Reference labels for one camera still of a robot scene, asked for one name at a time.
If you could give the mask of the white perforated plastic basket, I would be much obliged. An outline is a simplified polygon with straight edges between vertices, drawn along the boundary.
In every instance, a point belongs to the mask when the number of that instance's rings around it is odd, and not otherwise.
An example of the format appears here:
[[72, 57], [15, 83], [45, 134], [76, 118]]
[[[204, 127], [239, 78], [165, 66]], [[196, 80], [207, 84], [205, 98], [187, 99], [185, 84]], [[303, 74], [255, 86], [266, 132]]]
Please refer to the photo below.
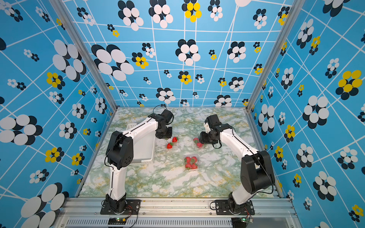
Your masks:
[[155, 154], [156, 126], [153, 123], [143, 126], [129, 123], [126, 130], [137, 133], [134, 140], [134, 157], [131, 163], [152, 163]]

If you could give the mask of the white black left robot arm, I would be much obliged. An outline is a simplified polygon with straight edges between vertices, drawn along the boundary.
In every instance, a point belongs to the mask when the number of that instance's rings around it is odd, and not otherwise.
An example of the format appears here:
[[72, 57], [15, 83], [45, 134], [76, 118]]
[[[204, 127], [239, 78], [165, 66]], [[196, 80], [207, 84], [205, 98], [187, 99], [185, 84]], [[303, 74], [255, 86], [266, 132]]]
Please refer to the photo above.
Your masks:
[[134, 158], [134, 146], [148, 134], [155, 133], [158, 139], [172, 137], [174, 120], [171, 111], [164, 110], [161, 114], [150, 114], [143, 122], [123, 131], [114, 131], [111, 135], [105, 158], [105, 165], [110, 168], [110, 184], [105, 203], [113, 213], [121, 214], [127, 207], [126, 203], [126, 168]]

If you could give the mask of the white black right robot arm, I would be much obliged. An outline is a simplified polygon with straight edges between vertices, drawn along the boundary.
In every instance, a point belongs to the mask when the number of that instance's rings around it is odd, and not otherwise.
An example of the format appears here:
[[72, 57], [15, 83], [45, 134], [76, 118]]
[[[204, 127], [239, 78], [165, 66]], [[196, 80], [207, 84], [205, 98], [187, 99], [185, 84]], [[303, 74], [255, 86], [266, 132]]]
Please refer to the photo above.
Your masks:
[[205, 131], [201, 132], [199, 142], [203, 144], [225, 144], [239, 158], [240, 186], [230, 193], [228, 207], [232, 214], [247, 212], [248, 202], [257, 193], [273, 187], [273, 174], [270, 155], [259, 151], [240, 138], [233, 126], [221, 123], [219, 120], [205, 120]]

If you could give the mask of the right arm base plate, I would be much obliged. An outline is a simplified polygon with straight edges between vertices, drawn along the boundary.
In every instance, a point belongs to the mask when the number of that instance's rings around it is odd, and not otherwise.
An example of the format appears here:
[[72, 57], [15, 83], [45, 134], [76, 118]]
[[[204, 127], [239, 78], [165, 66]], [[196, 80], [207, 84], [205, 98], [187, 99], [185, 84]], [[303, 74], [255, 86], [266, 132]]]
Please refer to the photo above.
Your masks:
[[238, 215], [238, 216], [253, 216], [255, 210], [251, 200], [238, 205], [233, 199], [217, 199], [214, 201], [214, 209], [217, 215]]

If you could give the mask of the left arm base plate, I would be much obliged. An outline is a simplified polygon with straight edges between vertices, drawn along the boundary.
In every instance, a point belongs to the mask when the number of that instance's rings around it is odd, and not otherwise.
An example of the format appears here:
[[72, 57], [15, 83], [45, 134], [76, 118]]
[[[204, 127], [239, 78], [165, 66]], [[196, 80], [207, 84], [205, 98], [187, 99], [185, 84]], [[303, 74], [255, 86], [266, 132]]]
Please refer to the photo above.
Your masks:
[[113, 199], [104, 200], [102, 203], [101, 215], [137, 215], [141, 206], [140, 199], [121, 199], [116, 202]]

